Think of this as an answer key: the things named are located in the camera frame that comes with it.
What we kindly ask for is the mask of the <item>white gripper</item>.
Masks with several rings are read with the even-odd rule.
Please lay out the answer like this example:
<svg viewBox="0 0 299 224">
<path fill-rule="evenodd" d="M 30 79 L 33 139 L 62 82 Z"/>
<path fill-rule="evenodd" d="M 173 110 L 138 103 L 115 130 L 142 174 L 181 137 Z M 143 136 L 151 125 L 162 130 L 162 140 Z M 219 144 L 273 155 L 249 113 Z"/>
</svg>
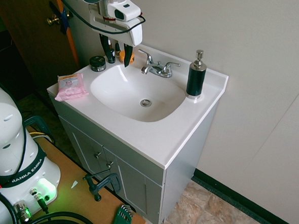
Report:
<svg viewBox="0 0 299 224">
<path fill-rule="evenodd" d="M 131 61 L 133 47 L 142 42 L 142 25 L 139 24 L 139 18 L 136 17 L 126 22 L 116 19 L 114 22 L 108 23 L 99 15 L 96 5 L 89 5 L 89 10 L 90 24 L 97 28 L 93 27 L 94 31 L 100 33 L 100 42 L 108 62 L 115 63 L 115 56 L 111 52 L 108 42 L 108 38 L 112 38 L 124 43 L 124 66 L 127 67 Z"/>
</svg>

